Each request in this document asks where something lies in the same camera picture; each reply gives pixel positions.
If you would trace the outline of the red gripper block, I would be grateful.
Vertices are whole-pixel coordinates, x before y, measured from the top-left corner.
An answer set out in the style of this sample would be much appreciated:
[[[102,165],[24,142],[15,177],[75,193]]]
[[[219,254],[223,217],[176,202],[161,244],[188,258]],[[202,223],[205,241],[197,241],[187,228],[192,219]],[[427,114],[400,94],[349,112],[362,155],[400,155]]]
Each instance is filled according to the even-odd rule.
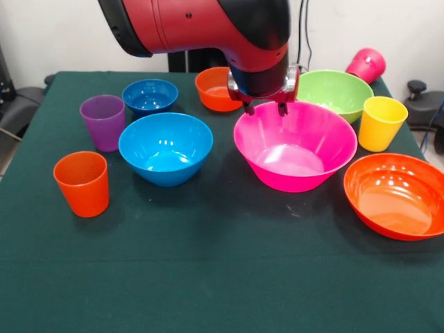
[[[255,106],[253,101],[268,100],[277,103],[278,113],[281,117],[288,114],[287,103],[292,103],[298,98],[298,88],[300,82],[300,71],[297,65],[289,65],[284,74],[281,87],[272,92],[245,93],[235,81],[232,71],[228,70],[228,93],[235,101],[243,101],[242,105],[246,114],[254,115]]]

